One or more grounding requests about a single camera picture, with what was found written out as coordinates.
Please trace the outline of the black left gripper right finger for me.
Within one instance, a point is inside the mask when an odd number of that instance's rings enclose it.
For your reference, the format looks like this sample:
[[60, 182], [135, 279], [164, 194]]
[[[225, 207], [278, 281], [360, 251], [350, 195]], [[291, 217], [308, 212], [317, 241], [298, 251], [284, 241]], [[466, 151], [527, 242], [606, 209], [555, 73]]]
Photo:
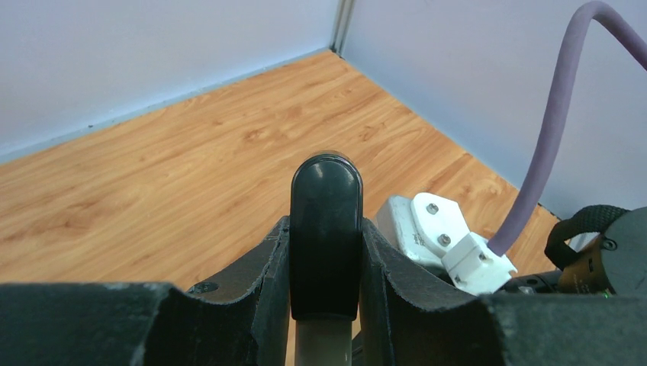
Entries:
[[646, 299], [456, 289], [363, 223], [365, 365], [644, 365]]

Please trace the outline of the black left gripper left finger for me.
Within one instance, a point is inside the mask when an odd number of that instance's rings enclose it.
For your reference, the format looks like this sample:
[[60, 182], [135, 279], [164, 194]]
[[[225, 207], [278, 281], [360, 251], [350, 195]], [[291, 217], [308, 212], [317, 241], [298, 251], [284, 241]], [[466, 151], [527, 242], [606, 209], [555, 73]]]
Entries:
[[1, 286], [3, 365], [282, 365], [288, 233], [183, 291], [166, 282]]

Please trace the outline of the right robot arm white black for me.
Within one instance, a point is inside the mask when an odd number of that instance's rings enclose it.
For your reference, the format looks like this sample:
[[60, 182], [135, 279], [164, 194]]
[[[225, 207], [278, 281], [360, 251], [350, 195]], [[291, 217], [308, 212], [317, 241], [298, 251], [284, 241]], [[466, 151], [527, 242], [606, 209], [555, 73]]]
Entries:
[[554, 271], [513, 278], [510, 294], [646, 295], [646, 208], [592, 205], [558, 222], [544, 250]]

